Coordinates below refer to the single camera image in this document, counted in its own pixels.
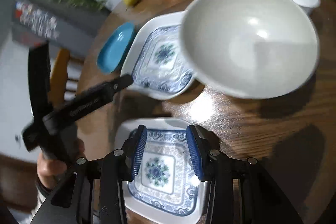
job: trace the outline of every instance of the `chair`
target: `chair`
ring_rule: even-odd
[[[60,49],[54,68],[50,77],[50,91],[48,93],[48,99],[54,107],[62,105],[66,100],[64,98],[65,93],[75,95],[76,89],[68,88],[67,83],[78,83],[78,79],[68,77],[68,64],[69,62],[83,65],[83,60],[70,56],[70,51],[66,49]]]

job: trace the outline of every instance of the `blue and white square plate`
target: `blue and white square plate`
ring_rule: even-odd
[[[174,118],[137,119],[122,123],[115,148],[139,124],[147,127],[147,142],[139,174],[123,182],[125,205],[160,224],[194,224],[202,215],[205,182],[194,174],[185,137],[188,122]]]
[[[134,80],[127,89],[167,100],[191,85],[194,74],[179,49],[184,13],[155,17],[140,29],[121,69],[121,75],[132,74]]]

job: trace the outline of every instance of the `teal dish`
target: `teal dish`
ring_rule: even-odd
[[[112,73],[120,68],[135,38],[132,23],[120,25],[105,42],[97,58],[97,66],[102,73]]]

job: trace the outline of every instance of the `wood grain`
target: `wood grain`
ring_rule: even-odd
[[[36,164],[0,154],[0,199],[13,209],[30,213],[37,204]]]
[[[153,17],[185,9],[192,0],[142,0],[135,8],[123,4],[102,26],[85,60],[79,91],[118,76],[96,67],[102,45],[120,24],[140,28]],[[269,100],[243,100],[196,83],[186,93],[158,101],[123,91],[112,104],[78,122],[90,160],[113,149],[115,132],[125,120],[178,117],[213,131],[229,156],[261,160],[305,223],[315,223],[336,190],[336,3],[321,0],[311,18],[320,37],[320,62],[300,89]],[[149,223],[129,212],[130,223]]]

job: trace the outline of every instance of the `hand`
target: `hand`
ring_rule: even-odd
[[[77,158],[85,157],[84,142],[81,139],[77,139],[76,145],[78,145],[79,154]],[[57,181],[55,176],[64,173],[67,170],[67,165],[60,160],[47,160],[44,158],[43,153],[39,154],[37,159],[37,176],[44,187],[52,189],[56,186]]]

